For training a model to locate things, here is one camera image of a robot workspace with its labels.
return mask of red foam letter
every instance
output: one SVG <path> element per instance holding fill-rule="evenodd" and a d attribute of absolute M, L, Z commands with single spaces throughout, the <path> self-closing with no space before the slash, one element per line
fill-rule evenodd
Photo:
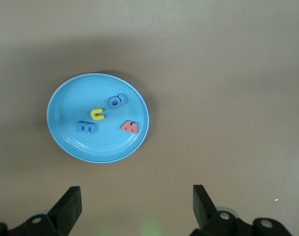
<path fill-rule="evenodd" d="M 137 133 L 137 124 L 135 122 L 130 122 L 129 120 L 127 120 L 126 122 L 124 122 L 124 124 L 121 126 L 121 130 L 127 130 L 128 132 L 133 131 L 134 134 Z"/>

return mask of blue plate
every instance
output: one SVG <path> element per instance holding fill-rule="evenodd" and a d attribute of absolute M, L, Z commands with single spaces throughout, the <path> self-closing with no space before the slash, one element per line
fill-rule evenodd
<path fill-rule="evenodd" d="M 130 84 L 112 75 L 89 73 L 66 81 L 54 92 L 47 122 L 54 140 L 67 153 L 108 163 L 127 157 L 143 143 L 149 114 Z"/>

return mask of screw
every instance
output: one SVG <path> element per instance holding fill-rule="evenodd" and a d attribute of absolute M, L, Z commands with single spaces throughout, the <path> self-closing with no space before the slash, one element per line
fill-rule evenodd
<path fill-rule="evenodd" d="M 34 218 L 31 222 L 33 223 L 33 224 L 37 224 L 37 223 L 39 223 L 41 221 L 41 217 L 37 217 L 37 218 Z"/>
<path fill-rule="evenodd" d="M 220 213 L 220 217 L 224 220 L 230 219 L 230 215 L 227 212 Z"/>
<path fill-rule="evenodd" d="M 272 223 L 269 220 L 261 220 L 261 224 L 266 228 L 272 228 Z"/>

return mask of green light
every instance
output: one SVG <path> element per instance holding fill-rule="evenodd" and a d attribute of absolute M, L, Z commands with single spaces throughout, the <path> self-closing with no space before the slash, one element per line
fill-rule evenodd
<path fill-rule="evenodd" d="M 163 236 L 158 224 L 146 224 L 142 227 L 142 236 Z"/>

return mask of red letter m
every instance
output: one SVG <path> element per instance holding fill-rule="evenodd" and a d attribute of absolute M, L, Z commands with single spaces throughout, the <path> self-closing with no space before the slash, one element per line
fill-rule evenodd
<path fill-rule="evenodd" d="M 124 122 L 124 124 L 121 126 L 121 130 L 127 130 L 128 132 L 133 131 L 134 134 L 137 133 L 137 124 L 135 122 L 130 122 L 129 120 L 127 120 L 126 122 Z"/>

